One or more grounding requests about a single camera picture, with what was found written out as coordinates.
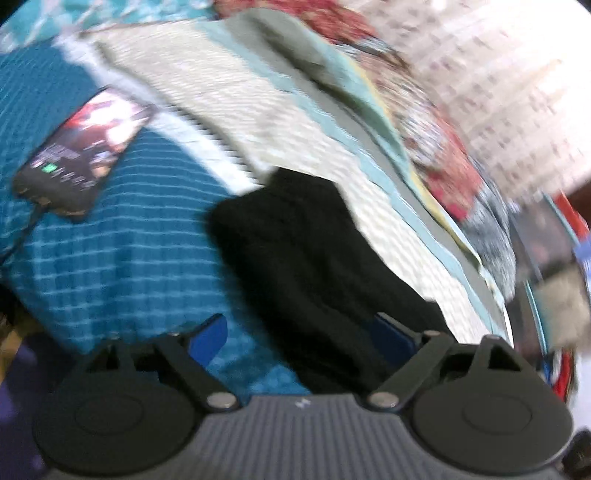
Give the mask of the striped teal grey bedspread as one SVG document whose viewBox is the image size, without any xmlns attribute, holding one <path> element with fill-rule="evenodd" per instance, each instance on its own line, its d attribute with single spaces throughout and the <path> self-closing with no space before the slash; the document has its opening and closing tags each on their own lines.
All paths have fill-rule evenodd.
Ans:
<svg viewBox="0 0 591 480">
<path fill-rule="evenodd" d="M 279 168 L 335 182 L 370 245 L 439 304 L 459 340 L 511 337 L 498 287 L 419 185 L 367 80 L 301 21 L 263 9 L 64 34 L 55 45 L 100 85 L 161 107 L 156 130 L 184 147 L 197 145 L 196 128 L 211 129 L 229 152 L 214 172 L 235 193 Z"/>
</svg>

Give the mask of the red clothes pile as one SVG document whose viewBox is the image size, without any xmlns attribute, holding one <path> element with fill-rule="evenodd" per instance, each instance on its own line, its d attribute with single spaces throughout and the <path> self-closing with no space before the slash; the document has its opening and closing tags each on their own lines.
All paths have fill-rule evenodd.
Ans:
<svg viewBox="0 0 591 480">
<path fill-rule="evenodd" d="M 554 393 L 567 403 L 576 390 L 576 354 L 573 349 L 557 350 L 541 360 L 539 374 Z"/>
</svg>

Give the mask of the clear teal-lid bin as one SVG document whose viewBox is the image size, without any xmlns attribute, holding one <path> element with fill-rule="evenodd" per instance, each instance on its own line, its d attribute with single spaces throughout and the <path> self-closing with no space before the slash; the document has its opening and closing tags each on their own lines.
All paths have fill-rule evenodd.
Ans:
<svg viewBox="0 0 591 480">
<path fill-rule="evenodd" d="M 519 281 L 541 281 L 573 260 L 578 238 L 547 194 L 513 206 L 509 225 Z"/>
<path fill-rule="evenodd" d="M 548 354 L 548 346 L 533 291 L 528 282 L 516 286 L 514 298 L 506 308 L 515 350 L 531 364 L 537 363 Z"/>
</svg>

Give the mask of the black pants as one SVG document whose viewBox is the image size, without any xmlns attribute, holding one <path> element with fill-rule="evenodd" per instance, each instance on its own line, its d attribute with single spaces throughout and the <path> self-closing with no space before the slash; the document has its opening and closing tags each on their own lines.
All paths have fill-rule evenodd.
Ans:
<svg viewBox="0 0 591 480">
<path fill-rule="evenodd" d="M 394 373 L 370 337 L 377 313 L 415 332 L 449 330 L 439 305 L 370 247 L 327 179 L 278 169 L 206 221 L 245 305 L 315 394 L 366 396 Z"/>
</svg>

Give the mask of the cardboard box with blue cloth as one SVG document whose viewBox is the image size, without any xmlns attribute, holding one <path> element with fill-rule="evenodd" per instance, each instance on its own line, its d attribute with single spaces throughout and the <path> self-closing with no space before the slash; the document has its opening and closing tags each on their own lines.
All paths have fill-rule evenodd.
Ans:
<svg viewBox="0 0 591 480">
<path fill-rule="evenodd" d="M 590 238 L 533 294 L 548 350 L 585 345 L 590 337 Z"/>
</svg>

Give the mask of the red patterned quilt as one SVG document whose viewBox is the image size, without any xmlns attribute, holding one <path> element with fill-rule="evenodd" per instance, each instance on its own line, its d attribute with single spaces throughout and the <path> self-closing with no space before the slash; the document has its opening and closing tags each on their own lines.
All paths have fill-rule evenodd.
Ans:
<svg viewBox="0 0 591 480">
<path fill-rule="evenodd" d="M 339 1 L 216 1 L 226 18 L 250 8 L 297 17 L 332 44 L 348 47 L 383 101 L 427 190 L 462 227 L 473 227 L 484 211 L 485 182 L 447 115 L 432 100 L 411 65 L 382 41 L 363 15 Z"/>
</svg>

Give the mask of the beige floral curtain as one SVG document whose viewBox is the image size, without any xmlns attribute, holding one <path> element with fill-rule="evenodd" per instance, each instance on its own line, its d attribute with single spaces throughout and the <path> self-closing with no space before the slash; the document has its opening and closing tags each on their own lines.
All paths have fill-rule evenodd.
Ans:
<svg viewBox="0 0 591 480">
<path fill-rule="evenodd" d="M 590 178 L 590 13 L 577 1 L 349 1 L 521 200 Z"/>
</svg>

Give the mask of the black smartphone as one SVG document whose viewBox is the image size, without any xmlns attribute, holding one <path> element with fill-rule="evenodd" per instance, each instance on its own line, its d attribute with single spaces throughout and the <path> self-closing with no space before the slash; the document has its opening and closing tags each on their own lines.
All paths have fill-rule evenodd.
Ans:
<svg viewBox="0 0 591 480">
<path fill-rule="evenodd" d="M 58 216 L 85 218 L 118 160 L 155 112 L 153 104 L 116 87 L 99 90 L 19 168 L 13 192 Z"/>
</svg>

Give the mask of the lower clear teal-lid bin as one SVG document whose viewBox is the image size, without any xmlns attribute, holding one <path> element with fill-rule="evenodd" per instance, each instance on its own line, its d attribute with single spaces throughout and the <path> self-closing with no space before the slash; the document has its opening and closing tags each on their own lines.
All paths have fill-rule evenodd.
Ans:
<svg viewBox="0 0 591 480">
<path fill-rule="evenodd" d="M 533 291 L 528 282 L 516 286 L 514 298 L 506 308 L 515 350 L 531 364 L 537 363 L 548 354 L 548 346 Z"/>
</svg>

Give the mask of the grey speckled blanket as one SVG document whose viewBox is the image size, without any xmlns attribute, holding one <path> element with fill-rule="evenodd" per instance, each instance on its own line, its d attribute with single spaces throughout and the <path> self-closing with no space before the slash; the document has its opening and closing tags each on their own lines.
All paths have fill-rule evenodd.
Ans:
<svg viewBox="0 0 591 480">
<path fill-rule="evenodd" d="M 516 256 L 511 243 L 509 212 L 497 187 L 485 180 L 460 228 L 480 256 L 505 301 L 515 295 Z"/>
</svg>

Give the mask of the upper clear teal-lid bin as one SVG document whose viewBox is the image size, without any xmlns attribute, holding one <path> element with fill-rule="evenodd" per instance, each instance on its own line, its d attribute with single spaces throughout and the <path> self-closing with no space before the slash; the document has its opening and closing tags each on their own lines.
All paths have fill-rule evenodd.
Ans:
<svg viewBox="0 0 591 480">
<path fill-rule="evenodd" d="M 519 281 L 541 281 L 573 260 L 578 238 L 547 194 L 513 206 L 509 225 Z"/>
</svg>

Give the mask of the blue checkered blanket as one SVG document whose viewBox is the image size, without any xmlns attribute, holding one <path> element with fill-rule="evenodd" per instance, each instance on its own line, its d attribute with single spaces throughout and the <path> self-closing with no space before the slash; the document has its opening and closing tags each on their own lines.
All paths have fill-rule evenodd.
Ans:
<svg viewBox="0 0 591 480">
<path fill-rule="evenodd" d="M 1 58 L 1 245 L 11 247 L 32 205 L 11 190 L 17 169 L 103 85 L 138 92 L 89 48 L 48 42 Z M 239 397 L 304 394 L 304 386 L 245 307 L 211 243 L 205 217 L 254 184 L 204 126 L 160 108 L 79 223 L 43 216 L 1 280 L 64 348 L 85 353 L 106 338 L 146 339 L 215 313 L 228 341 L 211 373 Z"/>
</svg>

